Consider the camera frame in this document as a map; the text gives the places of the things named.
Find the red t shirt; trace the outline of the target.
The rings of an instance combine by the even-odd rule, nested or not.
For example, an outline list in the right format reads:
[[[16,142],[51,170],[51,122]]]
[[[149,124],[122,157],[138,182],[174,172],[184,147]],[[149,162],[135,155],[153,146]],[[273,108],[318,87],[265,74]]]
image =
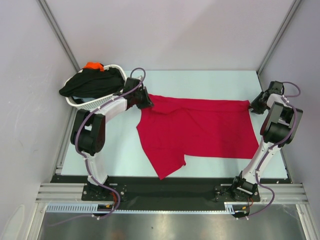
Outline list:
[[[161,180],[185,166],[185,156],[252,159],[259,147],[247,100],[150,99],[136,129]]]

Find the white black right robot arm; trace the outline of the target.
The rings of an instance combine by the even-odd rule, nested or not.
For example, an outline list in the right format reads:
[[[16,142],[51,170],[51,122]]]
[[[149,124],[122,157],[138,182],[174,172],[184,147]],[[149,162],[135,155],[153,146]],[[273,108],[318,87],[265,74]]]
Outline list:
[[[253,195],[260,185],[260,179],[271,158],[283,146],[292,142],[303,111],[294,107],[289,98],[298,97],[301,89],[289,81],[271,81],[267,90],[262,91],[249,105],[252,113],[268,114],[261,126],[261,141],[256,153],[241,173],[233,180],[231,196],[242,201]]]

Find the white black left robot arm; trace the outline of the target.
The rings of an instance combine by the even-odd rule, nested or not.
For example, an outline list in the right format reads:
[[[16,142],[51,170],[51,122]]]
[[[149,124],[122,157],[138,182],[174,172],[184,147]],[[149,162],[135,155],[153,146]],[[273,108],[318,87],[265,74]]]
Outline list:
[[[108,178],[104,161],[97,157],[106,141],[106,124],[117,115],[133,106],[138,109],[152,107],[145,78],[128,77],[122,92],[116,92],[105,103],[99,103],[92,110],[79,109],[73,123],[70,142],[83,157],[87,180],[95,185],[93,194],[100,200],[110,196],[111,188],[104,184]]]

